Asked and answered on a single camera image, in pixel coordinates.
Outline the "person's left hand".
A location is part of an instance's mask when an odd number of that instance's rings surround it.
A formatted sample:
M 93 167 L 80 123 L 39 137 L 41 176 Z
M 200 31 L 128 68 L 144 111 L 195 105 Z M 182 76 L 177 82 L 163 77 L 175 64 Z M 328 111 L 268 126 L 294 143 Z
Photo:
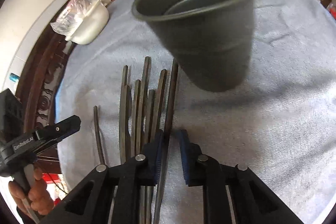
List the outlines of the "person's left hand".
M 29 218 L 31 218 L 30 213 L 23 204 L 23 200 L 26 197 L 31 201 L 30 208 L 40 215 L 47 215 L 54 208 L 54 202 L 47 191 L 47 184 L 43 180 L 43 172 L 37 165 L 34 166 L 34 178 L 35 183 L 28 195 L 24 194 L 22 188 L 15 181 L 8 183 L 9 192 L 17 204 L 19 211 Z

